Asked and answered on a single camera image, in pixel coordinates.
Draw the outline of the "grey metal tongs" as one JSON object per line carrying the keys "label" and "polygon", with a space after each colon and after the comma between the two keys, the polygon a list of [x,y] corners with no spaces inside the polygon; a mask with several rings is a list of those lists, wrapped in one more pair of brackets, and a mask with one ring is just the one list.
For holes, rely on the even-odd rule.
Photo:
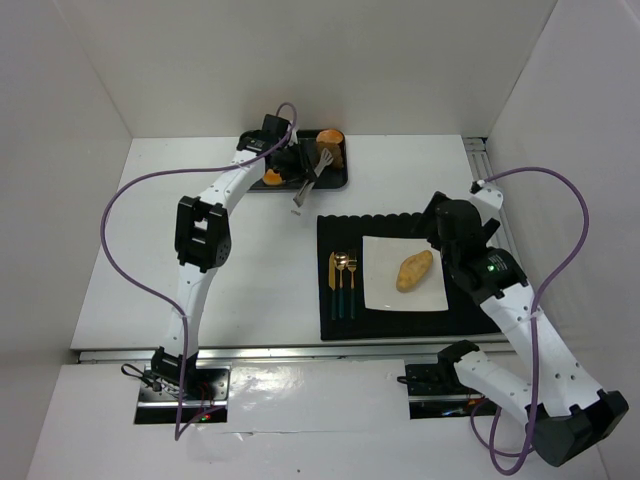
{"label": "grey metal tongs", "polygon": [[323,171],[333,163],[334,157],[331,151],[327,148],[323,148],[320,153],[320,157],[318,163],[315,168],[311,171],[309,176],[304,180],[302,186],[297,191],[296,195],[293,198],[294,204],[301,208],[305,202],[306,197],[309,192],[315,186],[317,180],[322,175]]}

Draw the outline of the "brown chocolate croissant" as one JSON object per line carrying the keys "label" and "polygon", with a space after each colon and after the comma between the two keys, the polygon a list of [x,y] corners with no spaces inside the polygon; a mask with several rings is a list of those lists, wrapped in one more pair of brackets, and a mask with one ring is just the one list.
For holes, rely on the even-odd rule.
{"label": "brown chocolate croissant", "polygon": [[322,155],[327,150],[332,158],[332,162],[328,165],[329,168],[334,170],[342,170],[344,168],[344,156],[339,144],[330,142],[317,142],[316,148],[319,155]]}

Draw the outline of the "long yellow bread roll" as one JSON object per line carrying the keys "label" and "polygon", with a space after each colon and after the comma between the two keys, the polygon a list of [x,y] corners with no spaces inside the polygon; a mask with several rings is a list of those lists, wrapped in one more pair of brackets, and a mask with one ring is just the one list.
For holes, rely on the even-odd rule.
{"label": "long yellow bread roll", "polygon": [[400,265],[396,277],[396,290],[406,293],[413,290],[433,265],[433,254],[423,250],[406,258]]}

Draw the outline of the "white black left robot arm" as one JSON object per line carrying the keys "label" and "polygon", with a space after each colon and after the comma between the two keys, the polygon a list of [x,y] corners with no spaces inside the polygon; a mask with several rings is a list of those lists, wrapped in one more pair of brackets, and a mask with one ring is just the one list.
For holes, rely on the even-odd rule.
{"label": "white black left robot arm", "polygon": [[196,197],[178,203],[174,246],[179,263],[176,306],[169,328],[151,360],[154,376],[189,394],[204,382],[196,369],[198,332],[211,282],[228,260],[229,219],[241,198],[267,170],[265,158],[255,158],[274,143],[264,131],[239,141],[231,169]]}

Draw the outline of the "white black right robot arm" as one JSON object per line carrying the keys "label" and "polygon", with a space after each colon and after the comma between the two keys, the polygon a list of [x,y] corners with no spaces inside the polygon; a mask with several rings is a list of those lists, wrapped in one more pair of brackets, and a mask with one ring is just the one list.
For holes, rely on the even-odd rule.
{"label": "white black right robot arm", "polygon": [[496,190],[478,187],[467,200],[441,192],[431,198],[416,225],[441,255],[454,284],[505,335],[532,372],[525,381],[497,366],[481,348],[458,341],[437,355],[440,378],[468,387],[524,426],[530,446],[559,467],[608,437],[628,412],[618,391],[607,391],[581,366],[541,309],[516,259],[490,245],[499,228],[479,206],[502,207]]}

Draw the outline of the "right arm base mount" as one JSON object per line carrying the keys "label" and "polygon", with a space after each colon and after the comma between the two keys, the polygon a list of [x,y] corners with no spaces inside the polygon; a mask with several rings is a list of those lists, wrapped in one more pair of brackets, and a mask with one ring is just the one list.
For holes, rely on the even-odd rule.
{"label": "right arm base mount", "polygon": [[406,387],[411,420],[493,416],[496,406],[479,392],[455,383],[436,364],[406,364],[396,381]]}

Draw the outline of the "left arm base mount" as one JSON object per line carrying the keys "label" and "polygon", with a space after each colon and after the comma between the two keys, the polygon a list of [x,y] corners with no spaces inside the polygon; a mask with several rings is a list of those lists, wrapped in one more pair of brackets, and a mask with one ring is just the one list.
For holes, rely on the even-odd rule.
{"label": "left arm base mount", "polygon": [[[124,363],[121,373],[139,381],[134,423],[136,425],[172,424],[176,420],[179,387],[152,373],[149,365],[142,368]],[[192,418],[195,423],[225,423],[231,369],[228,366],[204,369],[200,379],[183,394],[181,423]]]}

